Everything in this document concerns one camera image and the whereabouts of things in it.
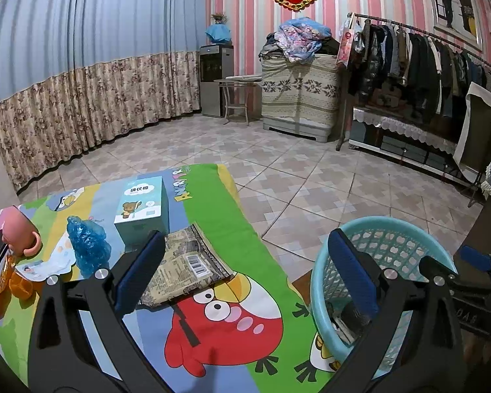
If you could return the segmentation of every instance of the blue gripper pad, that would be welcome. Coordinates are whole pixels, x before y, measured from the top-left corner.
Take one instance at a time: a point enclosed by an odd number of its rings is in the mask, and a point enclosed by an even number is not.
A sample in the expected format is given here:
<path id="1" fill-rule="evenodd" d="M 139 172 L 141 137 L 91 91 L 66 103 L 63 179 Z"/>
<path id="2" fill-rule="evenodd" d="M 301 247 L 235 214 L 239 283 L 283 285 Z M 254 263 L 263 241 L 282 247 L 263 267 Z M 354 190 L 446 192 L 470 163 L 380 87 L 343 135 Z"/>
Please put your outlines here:
<path id="1" fill-rule="evenodd" d="M 355 307 L 372 319 L 378 313 L 376 286 L 357 259 L 355 253 L 359 252 L 341 229 L 335 229 L 329 234 L 327 247 L 329 257 L 346 285 Z"/>
<path id="2" fill-rule="evenodd" d="M 157 267 L 164 258 L 165 236 L 156 232 L 144 245 L 139 256 L 118 283 L 115 313 L 122 317 L 135 310 Z"/>
<path id="3" fill-rule="evenodd" d="M 468 262 L 475 269 L 481 270 L 482 272 L 489 272 L 491 270 L 491 257 L 482 254 L 469 245 L 464 245 L 458 252 L 460 258 Z"/>

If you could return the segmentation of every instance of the silver screw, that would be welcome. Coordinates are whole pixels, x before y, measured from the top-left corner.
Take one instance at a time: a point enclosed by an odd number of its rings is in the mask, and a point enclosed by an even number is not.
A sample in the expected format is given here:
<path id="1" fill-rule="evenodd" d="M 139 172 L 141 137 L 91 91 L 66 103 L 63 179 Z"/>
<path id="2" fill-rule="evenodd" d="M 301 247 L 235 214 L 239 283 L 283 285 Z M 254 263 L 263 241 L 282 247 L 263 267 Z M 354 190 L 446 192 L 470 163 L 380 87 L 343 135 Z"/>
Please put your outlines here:
<path id="1" fill-rule="evenodd" d="M 435 282 L 435 285 L 439 287 L 443 287 L 446 284 L 446 280 L 441 276 L 435 276 L 433 281 Z"/>
<path id="2" fill-rule="evenodd" d="M 98 269 L 95 272 L 95 278 L 96 279 L 106 279 L 107 275 L 109 275 L 109 270 L 107 270 L 107 269 Z"/>
<path id="3" fill-rule="evenodd" d="M 398 278 L 398 273 L 394 269 L 385 269 L 384 276 L 386 279 L 396 279 Z"/>
<path id="4" fill-rule="evenodd" d="M 53 274 L 47 278 L 46 282 L 48 285 L 55 285 L 58 282 L 58 276 Z"/>

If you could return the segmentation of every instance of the basket rim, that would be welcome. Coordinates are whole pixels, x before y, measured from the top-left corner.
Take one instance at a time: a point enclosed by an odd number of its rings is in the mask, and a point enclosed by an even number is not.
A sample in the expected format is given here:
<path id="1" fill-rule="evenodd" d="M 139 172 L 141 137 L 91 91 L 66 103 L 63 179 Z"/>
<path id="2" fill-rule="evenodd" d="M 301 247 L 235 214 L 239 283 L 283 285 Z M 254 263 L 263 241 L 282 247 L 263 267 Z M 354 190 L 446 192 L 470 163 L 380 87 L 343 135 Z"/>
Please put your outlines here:
<path id="1" fill-rule="evenodd" d="M 362 225 L 375 223 L 378 225 L 389 225 L 389 227 L 394 226 L 395 230 L 399 230 L 401 227 L 406 231 L 411 232 L 411 236 L 416 236 L 419 238 L 423 238 L 422 242 L 431 243 L 432 248 L 430 247 L 430 251 L 437 254 L 436 259 L 440 261 L 442 264 L 449 267 L 455 273 L 457 273 L 457 269 L 454 266 L 454 263 L 449 256 L 449 253 L 443 248 L 443 246 L 438 243 L 438 241 L 432 237 L 427 232 L 420 229 L 418 226 L 415 226 L 408 221 L 386 217 L 386 216 L 368 216 L 361 217 L 347 222 L 342 225 L 340 229 L 344 231 L 344 233 L 349 236 L 349 231 L 352 229 L 359 229 Z M 315 261 L 315 265 L 313 267 L 313 271 L 311 273 L 311 311 L 313 314 L 313 318 L 315 319 L 315 324 L 317 326 L 318 333 L 322 337 L 322 340 L 329 352 L 333 354 L 335 359 L 337 359 L 340 363 L 343 363 L 353 346 L 346 346 L 344 342 L 340 339 L 340 337 L 336 334 L 333 326 L 331 325 L 331 321 L 327 314 L 326 310 L 326 302 L 323 297 L 323 271 L 326 268 L 327 258 L 329 257 L 327 241 L 325 241 L 318 253 L 318 256 Z M 384 375 L 387 371 L 382 371 L 378 369 L 375 373 L 375 377 Z"/>

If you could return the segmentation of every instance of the cardboard box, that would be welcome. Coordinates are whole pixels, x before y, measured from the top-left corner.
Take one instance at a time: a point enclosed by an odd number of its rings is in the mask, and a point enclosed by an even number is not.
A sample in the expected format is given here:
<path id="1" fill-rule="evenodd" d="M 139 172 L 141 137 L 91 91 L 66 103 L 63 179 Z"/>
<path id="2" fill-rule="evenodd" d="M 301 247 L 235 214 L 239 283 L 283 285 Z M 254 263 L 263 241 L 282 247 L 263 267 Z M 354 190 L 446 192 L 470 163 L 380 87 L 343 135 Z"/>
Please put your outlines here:
<path id="1" fill-rule="evenodd" d="M 161 176 L 128 182 L 115 216 L 115 226 L 123 243 L 139 245 L 152 230 L 168 234 L 168 207 Z"/>

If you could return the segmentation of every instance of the metal rod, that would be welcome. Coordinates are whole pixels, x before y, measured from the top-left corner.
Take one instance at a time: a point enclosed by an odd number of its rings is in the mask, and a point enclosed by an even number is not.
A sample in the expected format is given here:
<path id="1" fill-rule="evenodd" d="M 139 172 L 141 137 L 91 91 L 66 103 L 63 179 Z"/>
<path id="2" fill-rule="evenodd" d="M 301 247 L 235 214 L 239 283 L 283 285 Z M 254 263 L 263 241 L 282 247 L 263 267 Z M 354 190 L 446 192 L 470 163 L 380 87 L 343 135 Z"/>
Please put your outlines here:
<path id="1" fill-rule="evenodd" d="M 451 41 L 449 41 L 449 40 L 447 40 L 444 37 L 441 37 L 439 35 L 435 35 L 435 34 L 432 34 L 431 32 L 424 31 L 423 29 L 416 28 L 416 27 L 414 27 L 412 25 L 406 25 L 405 23 L 396 22 L 396 21 L 390 20 L 390 19 L 377 18 L 376 16 L 369 16 L 367 14 L 360 14 L 360 13 L 355 13 L 355 16 L 358 17 L 358 18 L 366 18 L 366 19 L 372 19 L 372 20 L 376 20 L 376 21 L 382 21 L 382 22 L 385 22 L 385 23 L 392 23 L 393 25 L 398 25 L 400 27 L 411 29 L 413 31 L 421 32 L 424 35 L 429 35 L 429 36 L 431 36 L 433 38 L 436 38 L 437 40 L 444 41 L 445 43 L 448 43 L 451 46 L 454 46 L 454 47 L 459 48 L 461 50 L 465 50 L 470 56 L 475 57 L 476 59 L 478 59 L 481 62 L 485 63 L 487 66 L 491 67 L 491 63 L 483 60 L 482 57 L 477 56 L 476 54 L 470 52 L 468 49 L 466 49 L 466 48 L 464 48 L 462 46 L 459 46 L 458 44 L 455 44 L 455 43 L 453 43 L 453 42 L 451 42 Z"/>

